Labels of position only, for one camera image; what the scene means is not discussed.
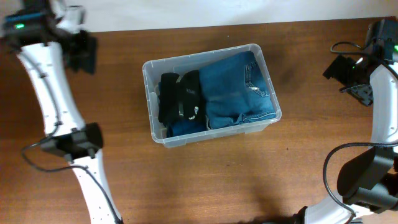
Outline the black garment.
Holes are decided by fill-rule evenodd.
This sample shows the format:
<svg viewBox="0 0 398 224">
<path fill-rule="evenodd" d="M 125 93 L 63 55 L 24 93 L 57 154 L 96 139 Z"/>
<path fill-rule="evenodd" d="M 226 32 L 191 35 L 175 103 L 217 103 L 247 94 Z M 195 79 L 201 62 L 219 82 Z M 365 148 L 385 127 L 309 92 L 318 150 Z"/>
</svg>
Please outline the black garment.
<svg viewBox="0 0 398 224">
<path fill-rule="evenodd" d="M 159 83 L 159 115 L 164 125 L 179 120 L 201 118 L 201 86 L 199 71 L 192 70 L 184 75 L 163 73 Z"/>
</svg>

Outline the dark blue jeans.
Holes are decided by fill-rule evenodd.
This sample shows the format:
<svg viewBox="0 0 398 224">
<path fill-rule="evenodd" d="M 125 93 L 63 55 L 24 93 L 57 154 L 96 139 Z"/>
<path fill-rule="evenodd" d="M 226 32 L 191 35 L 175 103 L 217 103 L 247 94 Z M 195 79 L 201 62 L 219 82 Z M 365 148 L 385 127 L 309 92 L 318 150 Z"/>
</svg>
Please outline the dark blue jeans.
<svg viewBox="0 0 398 224">
<path fill-rule="evenodd" d="M 276 117 L 271 94 L 251 51 L 224 58 L 198 71 L 212 129 Z"/>
</svg>

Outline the blue shirt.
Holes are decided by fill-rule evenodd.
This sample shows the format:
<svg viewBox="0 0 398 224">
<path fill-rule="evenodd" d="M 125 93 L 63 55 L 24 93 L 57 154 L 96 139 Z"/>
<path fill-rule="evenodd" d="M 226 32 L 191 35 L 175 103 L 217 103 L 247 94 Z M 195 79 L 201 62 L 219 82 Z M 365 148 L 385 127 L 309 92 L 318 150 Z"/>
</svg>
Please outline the blue shirt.
<svg viewBox="0 0 398 224">
<path fill-rule="evenodd" d="M 204 122 L 189 120 L 178 115 L 178 97 L 175 85 L 159 82 L 158 120 L 166 128 L 168 138 L 206 131 Z"/>
</svg>

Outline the light blue denim jeans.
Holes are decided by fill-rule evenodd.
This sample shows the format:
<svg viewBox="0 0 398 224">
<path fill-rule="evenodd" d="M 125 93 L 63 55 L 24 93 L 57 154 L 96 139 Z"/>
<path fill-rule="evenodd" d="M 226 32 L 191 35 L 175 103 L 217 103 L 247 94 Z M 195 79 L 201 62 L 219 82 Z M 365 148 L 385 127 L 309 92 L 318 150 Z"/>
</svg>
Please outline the light blue denim jeans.
<svg viewBox="0 0 398 224">
<path fill-rule="evenodd" d="M 210 125 L 210 119 L 208 118 L 207 115 L 205 116 L 205 119 L 206 119 L 206 123 L 205 123 L 206 124 L 206 129 L 209 130 L 209 131 L 212 130 L 211 125 Z"/>
</svg>

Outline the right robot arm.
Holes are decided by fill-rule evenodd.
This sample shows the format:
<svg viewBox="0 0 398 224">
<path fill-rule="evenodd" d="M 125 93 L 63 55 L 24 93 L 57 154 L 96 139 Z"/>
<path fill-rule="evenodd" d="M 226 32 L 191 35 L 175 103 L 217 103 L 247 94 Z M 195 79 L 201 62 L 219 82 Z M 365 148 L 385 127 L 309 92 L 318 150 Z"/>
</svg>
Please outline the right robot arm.
<svg viewBox="0 0 398 224">
<path fill-rule="evenodd" d="M 323 164 L 328 193 L 318 204 L 303 207 L 287 223 L 361 223 L 361 217 L 397 210 L 397 21 L 383 19 L 369 25 L 366 40 L 356 52 L 330 51 L 337 58 L 324 71 L 338 80 L 361 104 L 373 107 L 370 142 L 352 142 L 334 148 Z M 343 165 L 337 191 L 327 181 L 332 155 L 349 147 L 366 147 Z"/>
</svg>

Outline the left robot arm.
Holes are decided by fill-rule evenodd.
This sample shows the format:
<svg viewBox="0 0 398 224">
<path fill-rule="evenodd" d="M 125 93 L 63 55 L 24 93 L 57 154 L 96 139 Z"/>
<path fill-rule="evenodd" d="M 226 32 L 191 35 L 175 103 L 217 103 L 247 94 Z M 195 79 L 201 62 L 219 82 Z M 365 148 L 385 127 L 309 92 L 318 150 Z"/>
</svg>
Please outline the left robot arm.
<svg viewBox="0 0 398 224">
<path fill-rule="evenodd" d="M 82 27 L 85 9 L 59 1 L 23 1 L 22 9 L 4 18 L 6 44 L 27 71 L 44 121 L 43 139 L 21 149 L 22 158 L 46 173 L 72 170 L 92 223 L 122 223 L 103 163 L 103 136 L 98 123 L 81 116 L 65 69 L 94 74 L 98 40 Z"/>
</svg>

